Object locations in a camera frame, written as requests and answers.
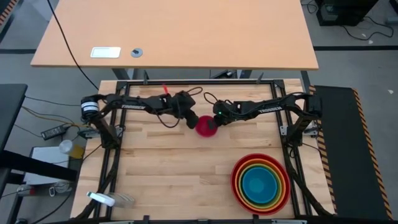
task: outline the yellow wire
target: yellow wire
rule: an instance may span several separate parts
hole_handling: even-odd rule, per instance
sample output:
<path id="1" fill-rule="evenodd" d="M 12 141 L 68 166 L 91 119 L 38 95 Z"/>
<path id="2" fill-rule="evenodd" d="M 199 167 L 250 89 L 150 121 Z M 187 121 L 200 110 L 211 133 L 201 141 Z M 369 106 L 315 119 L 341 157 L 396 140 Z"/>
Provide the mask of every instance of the yellow wire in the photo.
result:
<path id="1" fill-rule="evenodd" d="M 70 124 L 71 126 L 76 126 L 76 127 L 89 128 L 88 125 L 80 125 L 80 124 L 69 123 L 69 122 L 66 122 L 66 121 L 59 120 L 59 119 L 45 118 L 45 117 L 42 117 L 42 116 L 39 116 L 39 115 L 35 114 L 31 109 L 29 109 L 29 108 L 27 108 L 25 106 L 22 106 L 22 108 L 24 110 L 26 110 L 28 113 L 30 113 L 31 115 L 35 116 L 36 118 L 46 119 L 46 120 L 49 120 L 49 121 L 58 121 L 58 122 L 62 122 L 64 124 Z"/>

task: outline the rainbow bowls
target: rainbow bowls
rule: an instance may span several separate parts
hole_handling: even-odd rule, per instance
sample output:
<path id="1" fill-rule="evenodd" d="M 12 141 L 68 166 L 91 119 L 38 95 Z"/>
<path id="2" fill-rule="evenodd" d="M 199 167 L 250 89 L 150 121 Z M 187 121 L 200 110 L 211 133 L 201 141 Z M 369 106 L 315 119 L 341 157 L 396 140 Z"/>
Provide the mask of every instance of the rainbow bowls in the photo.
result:
<path id="1" fill-rule="evenodd" d="M 231 188 L 239 204 L 257 215 L 278 212 L 290 194 L 285 169 L 274 158 L 264 154 L 246 155 L 235 164 Z"/>

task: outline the wooden desk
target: wooden desk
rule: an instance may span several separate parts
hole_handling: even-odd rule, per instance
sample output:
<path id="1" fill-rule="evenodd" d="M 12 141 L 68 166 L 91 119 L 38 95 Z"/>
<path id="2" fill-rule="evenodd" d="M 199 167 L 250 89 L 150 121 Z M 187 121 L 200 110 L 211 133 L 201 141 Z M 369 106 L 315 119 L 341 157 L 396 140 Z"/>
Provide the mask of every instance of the wooden desk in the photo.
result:
<path id="1" fill-rule="evenodd" d="M 82 67 L 318 69 L 299 0 L 61 0 L 55 13 Z M 31 65 L 75 66 L 54 19 Z"/>
<path id="2" fill-rule="evenodd" d="M 192 87 L 169 86 L 169 92 L 173 95 Z M 202 87 L 203 91 L 210 91 L 219 99 L 260 101 L 272 98 L 267 85 Z M 114 93 L 115 88 L 115 81 L 103 81 L 99 92 Z M 287 93 L 302 91 L 300 80 L 285 80 L 285 89 Z M 134 96 L 146 97 L 163 92 L 161 86 L 131 88 Z M 193 107 L 196 114 L 211 115 L 212 105 L 204 100 L 203 95 L 193 97 L 197 103 Z M 162 119 L 169 125 L 176 121 L 167 115 Z M 154 115 L 128 111 L 116 192 L 132 195 L 136 204 L 132 209 L 114 208 L 112 220 L 141 220 L 143 215 L 150 215 L 154 220 L 251 218 L 251 214 L 233 197 L 230 173 L 240 158 L 251 153 L 268 154 L 284 164 L 278 130 L 275 113 L 269 113 L 223 126 L 216 136 L 203 139 L 188 129 L 185 121 L 169 129 L 161 125 Z M 304 142 L 316 146 L 315 139 L 305 137 Z M 99 144 L 99 139 L 88 141 L 86 154 Z M 329 212 L 333 212 L 319 152 L 307 146 L 299 150 L 308 188 Z M 83 163 L 71 217 L 78 215 L 90 201 L 87 191 L 97 190 L 103 154 L 103 150 L 98 150 Z M 299 190 L 297 192 L 303 212 L 302 196 Z M 289 199 L 280 212 L 270 217 L 293 216 Z"/>

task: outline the gray floor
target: gray floor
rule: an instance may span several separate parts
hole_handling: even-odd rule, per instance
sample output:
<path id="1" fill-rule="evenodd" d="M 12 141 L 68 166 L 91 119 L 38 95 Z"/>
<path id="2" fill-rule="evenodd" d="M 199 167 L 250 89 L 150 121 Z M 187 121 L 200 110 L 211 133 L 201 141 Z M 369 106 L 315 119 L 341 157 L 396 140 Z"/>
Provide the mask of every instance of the gray floor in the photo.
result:
<path id="1" fill-rule="evenodd" d="M 315 46 L 325 45 L 398 45 L 398 34 L 388 39 L 374 36 L 372 43 L 354 40 L 347 36 L 341 27 L 320 27 L 316 15 L 309 14 L 303 7 L 310 35 Z M 394 16 L 395 12 L 388 5 L 387 0 L 380 0 L 369 15 L 376 21 L 382 22 L 387 16 Z M 0 44 L 0 49 L 35 49 L 45 31 L 47 22 L 29 4 L 25 2 L 7 35 Z M 353 34 L 361 36 L 388 29 L 363 22 L 359 27 L 350 27 Z M 26 83 L 27 96 L 62 103 L 79 104 L 82 96 L 94 94 L 96 91 L 75 68 L 32 68 L 30 60 L 33 55 L 0 55 L 0 83 Z M 398 121 L 394 116 L 398 110 L 398 52 L 317 52 L 320 69 L 309 72 L 310 81 L 316 85 L 349 86 L 357 88 L 363 103 L 364 114 L 367 118 L 377 159 L 381 168 L 389 197 L 390 205 L 395 218 L 398 218 L 398 170 L 394 163 L 398 156 L 397 129 Z M 110 69 L 85 69 L 88 76 L 99 85 L 101 80 L 114 80 Z M 208 78 L 217 70 L 192 69 L 150 69 L 151 78 Z M 264 78 L 300 78 L 300 72 L 294 71 L 255 71 L 253 77 L 264 72 Z M 48 105 L 26 99 L 24 105 L 43 113 L 64 115 L 74 121 L 80 120 L 79 107 Z M 59 123 L 37 119 L 25 111 L 18 115 L 16 124 L 39 134 L 41 131 L 52 128 Z M 71 139 L 76 130 L 69 130 L 65 138 Z M 14 128 L 7 143 L 6 149 L 28 155 L 32 146 L 54 146 L 59 139 L 43 141 L 23 130 Z M 84 145 L 82 139 L 76 140 Z M 16 186 L 9 185 L 4 194 L 15 191 Z M 25 198 L 19 217 L 34 221 L 60 204 L 63 197 Z M 8 207 L 13 196 L 2 198 L 0 203 L 0 223 L 5 223 Z M 73 197 L 45 222 L 66 220 L 72 207 Z"/>

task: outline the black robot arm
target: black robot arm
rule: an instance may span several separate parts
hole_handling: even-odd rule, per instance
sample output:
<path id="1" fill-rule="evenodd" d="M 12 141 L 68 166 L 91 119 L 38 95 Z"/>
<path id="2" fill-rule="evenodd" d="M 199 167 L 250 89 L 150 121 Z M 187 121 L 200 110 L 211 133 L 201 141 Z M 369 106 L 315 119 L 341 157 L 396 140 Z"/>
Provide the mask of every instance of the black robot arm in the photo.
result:
<path id="1" fill-rule="evenodd" d="M 304 100 L 301 109 L 297 100 Z M 217 126 L 227 125 L 233 121 L 247 121 L 257 117 L 259 114 L 287 110 L 298 115 L 295 124 L 287 128 L 285 142 L 292 145 L 301 145 L 302 133 L 311 121 L 319 119 L 322 115 L 322 103 L 317 95 L 306 93 L 291 93 L 282 98 L 253 101 L 217 100 L 213 105 L 214 121 Z"/>
<path id="2" fill-rule="evenodd" d="M 99 110 L 99 101 L 105 103 L 102 110 Z M 86 96 L 81 100 L 81 117 L 85 123 L 96 126 L 101 135 L 103 147 L 116 148 L 120 143 L 116 135 L 116 129 L 109 126 L 103 119 L 112 110 L 141 110 L 156 116 L 169 114 L 178 119 L 185 118 L 187 126 L 193 129 L 198 122 L 198 116 L 191 110 L 193 105 L 195 105 L 195 101 L 186 91 L 180 91 L 174 96 L 167 93 L 148 98 L 120 96 L 116 94 L 96 94 Z"/>

